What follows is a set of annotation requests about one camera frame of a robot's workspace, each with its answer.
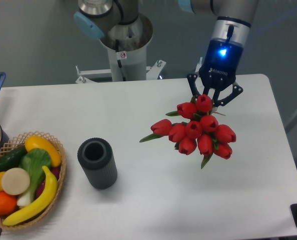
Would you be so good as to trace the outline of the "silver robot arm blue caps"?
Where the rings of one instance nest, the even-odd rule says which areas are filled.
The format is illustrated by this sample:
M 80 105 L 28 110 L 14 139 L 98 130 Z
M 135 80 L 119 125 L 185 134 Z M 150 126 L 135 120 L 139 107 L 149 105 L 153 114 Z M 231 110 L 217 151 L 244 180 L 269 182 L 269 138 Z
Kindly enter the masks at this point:
M 156 1 L 80 0 L 73 18 L 90 39 L 106 48 L 111 78 L 115 82 L 156 79 L 165 63 L 157 61 L 147 69 L 147 47 L 154 27 L 160 32 L 182 30 L 194 15 L 214 15 L 216 22 L 205 57 L 187 80 L 194 97 L 213 90 L 213 106 L 225 106 L 243 88 L 236 82 L 236 71 L 258 7 L 256 0 L 176 0 L 164 10 Z

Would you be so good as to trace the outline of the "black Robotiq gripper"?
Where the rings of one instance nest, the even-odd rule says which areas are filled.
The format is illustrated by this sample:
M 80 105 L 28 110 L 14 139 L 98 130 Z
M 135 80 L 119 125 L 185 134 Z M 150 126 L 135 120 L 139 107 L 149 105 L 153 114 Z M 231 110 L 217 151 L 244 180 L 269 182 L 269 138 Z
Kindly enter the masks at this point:
M 219 40 L 211 40 L 208 45 L 204 62 L 199 69 L 199 76 L 204 86 L 203 93 L 207 94 L 214 89 L 213 107 L 224 107 L 243 92 L 243 88 L 236 80 L 236 70 L 244 48 L 235 44 L 226 44 Z M 198 75 L 189 73 L 187 81 L 192 95 L 200 96 L 196 86 Z M 219 99 L 220 92 L 232 85 L 232 92 L 223 99 Z

